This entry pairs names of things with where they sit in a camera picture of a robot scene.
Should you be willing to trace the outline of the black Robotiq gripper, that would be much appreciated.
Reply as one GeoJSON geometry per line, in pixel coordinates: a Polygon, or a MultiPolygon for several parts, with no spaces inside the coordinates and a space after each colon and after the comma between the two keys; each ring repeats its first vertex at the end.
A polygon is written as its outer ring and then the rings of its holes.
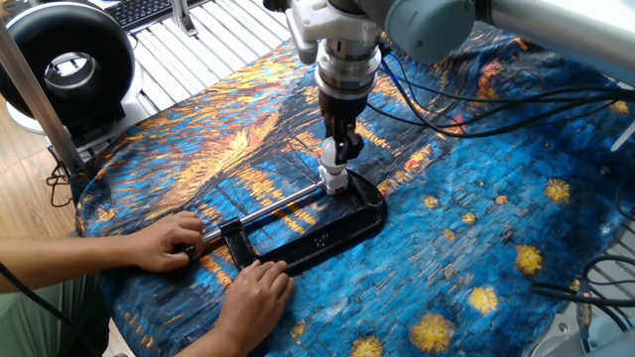
{"type": "Polygon", "coordinates": [[[360,134],[355,132],[355,120],[365,109],[368,96],[341,99],[320,90],[318,104],[325,126],[325,136],[335,142],[335,162],[338,165],[355,159],[364,147],[360,134]]]}

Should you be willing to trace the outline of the person's left hand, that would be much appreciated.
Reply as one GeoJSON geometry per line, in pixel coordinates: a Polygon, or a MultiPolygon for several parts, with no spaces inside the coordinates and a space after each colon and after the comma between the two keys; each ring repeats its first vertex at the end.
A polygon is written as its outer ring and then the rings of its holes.
{"type": "Polygon", "coordinates": [[[202,230],[195,213],[166,216],[126,237],[126,264],[153,273],[183,268],[202,252],[202,230]]]}

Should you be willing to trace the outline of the person's right hand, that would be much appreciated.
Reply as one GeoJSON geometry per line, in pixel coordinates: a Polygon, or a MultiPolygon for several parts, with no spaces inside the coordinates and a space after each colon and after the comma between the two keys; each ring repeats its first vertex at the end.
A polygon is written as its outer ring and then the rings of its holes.
{"type": "Polygon", "coordinates": [[[285,261],[255,261],[239,273],[216,323],[224,337],[251,350],[272,332],[295,287],[287,267],[285,261]]]}

